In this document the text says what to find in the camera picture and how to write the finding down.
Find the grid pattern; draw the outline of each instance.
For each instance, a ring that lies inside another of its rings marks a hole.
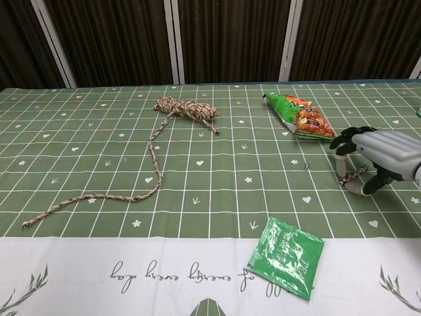
[[[393,182],[370,197],[344,191],[329,142],[298,140],[263,93],[311,100],[338,134],[349,126],[421,137],[421,84],[251,84],[0,93],[0,236],[258,238],[269,216],[321,238],[421,237],[421,191]],[[155,182],[147,140],[164,119],[157,99],[218,108],[215,136],[173,118],[154,142],[164,181],[145,201],[73,203],[80,194],[134,196]],[[305,170],[305,163],[310,163]],[[348,169],[370,162],[355,153]],[[375,174],[370,167],[358,181]]]

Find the plastic wrapper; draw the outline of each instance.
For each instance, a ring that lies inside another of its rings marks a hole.
[[[282,122],[287,128],[300,138],[320,138],[332,140],[335,132],[316,107],[311,106],[311,101],[305,101],[287,94],[264,94]]]
[[[310,300],[324,241],[270,217],[246,269]]]

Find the green plastic bag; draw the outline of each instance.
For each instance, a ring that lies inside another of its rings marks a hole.
[[[264,94],[287,128],[300,138],[332,140],[335,132],[311,101],[287,94]]]
[[[270,217],[246,269],[310,300],[324,241]]]

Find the coiled rope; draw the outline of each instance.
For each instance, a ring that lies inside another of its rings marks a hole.
[[[153,140],[164,130],[165,126],[168,124],[168,121],[172,116],[187,117],[197,122],[202,122],[208,128],[210,128],[216,135],[219,135],[219,131],[210,124],[210,121],[218,116],[218,110],[213,106],[207,103],[195,103],[192,101],[182,101],[179,99],[174,99],[173,97],[162,97],[158,99],[157,103],[154,106],[154,110],[162,111],[167,113],[166,118],[159,126],[158,130],[149,138],[149,151],[152,155],[153,165],[155,167],[155,172],[158,174],[158,182],[155,184],[153,189],[142,196],[116,196],[114,194],[85,194],[82,196],[72,197],[66,201],[62,201],[57,205],[50,207],[44,213],[39,214],[37,217],[26,221],[22,224],[22,228],[28,228],[35,224],[36,222],[46,218],[48,215],[54,213],[55,211],[63,208],[64,206],[82,201],[83,199],[91,198],[104,198],[104,199],[115,199],[119,201],[128,201],[128,202],[137,202],[148,197],[152,196],[162,183],[162,172],[159,170],[157,155],[153,148]]]

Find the curtain fold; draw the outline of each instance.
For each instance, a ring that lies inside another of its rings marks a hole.
[[[304,1],[290,81],[408,78],[421,55],[421,1]]]
[[[45,0],[78,86],[171,84],[163,1]]]
[[[278,81],[290,0],[178,0],[186,83]]]
[[[31,2],[0,1],[0,91],[64,87]]]

